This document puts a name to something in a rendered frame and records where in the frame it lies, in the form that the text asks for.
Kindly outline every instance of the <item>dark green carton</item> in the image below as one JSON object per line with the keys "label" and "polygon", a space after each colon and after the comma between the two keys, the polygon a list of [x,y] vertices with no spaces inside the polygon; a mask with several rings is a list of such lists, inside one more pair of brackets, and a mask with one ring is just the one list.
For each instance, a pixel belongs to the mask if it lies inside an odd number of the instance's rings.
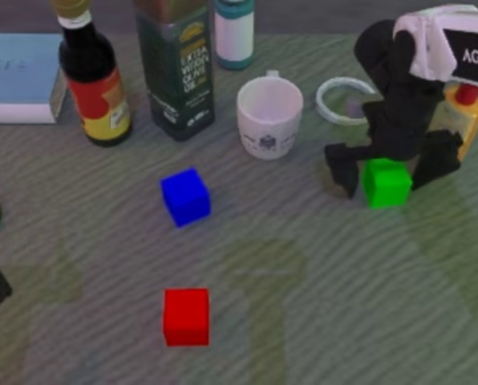
{"label": "dark green carton", "polygon": [[134,0],[155,124],[187,140],[214,122],[207,0]]}

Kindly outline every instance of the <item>red cube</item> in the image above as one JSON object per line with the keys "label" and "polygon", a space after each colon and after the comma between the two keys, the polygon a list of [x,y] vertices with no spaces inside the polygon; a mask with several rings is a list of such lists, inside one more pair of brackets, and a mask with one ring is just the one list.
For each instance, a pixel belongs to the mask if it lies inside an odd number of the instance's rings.
{"label": "red cube", "polygon": [[169,347],[209,344],[209,292],[207,289],[164,291],[163,332]]}

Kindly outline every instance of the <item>tabletop surface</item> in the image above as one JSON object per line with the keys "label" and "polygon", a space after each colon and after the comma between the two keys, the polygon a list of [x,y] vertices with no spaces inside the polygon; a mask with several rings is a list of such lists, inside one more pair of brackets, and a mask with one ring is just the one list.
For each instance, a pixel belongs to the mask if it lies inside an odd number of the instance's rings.
{"label": "tabletop surface", "polygon": [[[136,37],[112,41],[128,141],[90,144],[71,98],[58,125],[0,126],[0,266],[15,291],[0,307],[0,384],[478,385],[478,137],[455,175],[372,210],[322,156],[367,127],[314,106],[328,78],[366,79],[353,36],[259,36],[247,70],[216,68],[217,121],[186,143],[151,123]],[[270,69],[306,105],[293,151],[263,162],[234,106]],[[213,214],[177,229],[159,180],[191,166]],[[164,346],[169,287],[209,288],[211,346]]]}

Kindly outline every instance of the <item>green box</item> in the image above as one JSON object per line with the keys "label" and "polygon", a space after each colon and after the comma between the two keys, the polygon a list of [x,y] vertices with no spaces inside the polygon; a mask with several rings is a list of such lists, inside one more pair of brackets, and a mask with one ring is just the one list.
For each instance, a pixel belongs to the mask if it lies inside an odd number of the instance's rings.
{"label": "green box", "polygon": [[363,189],[373,209],[404,205],[410,194],[412,178],[403,162],[372,159],[362,175]]}

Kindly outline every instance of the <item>white and teal can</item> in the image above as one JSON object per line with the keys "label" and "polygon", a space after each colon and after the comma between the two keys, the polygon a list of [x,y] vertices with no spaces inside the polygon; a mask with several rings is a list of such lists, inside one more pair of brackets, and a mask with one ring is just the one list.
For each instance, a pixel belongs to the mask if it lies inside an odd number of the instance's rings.
{"label": "white and teal can", "polygon": [[253,60],[254,8],[254,0],[214,0],[216,58],[227,70]]}

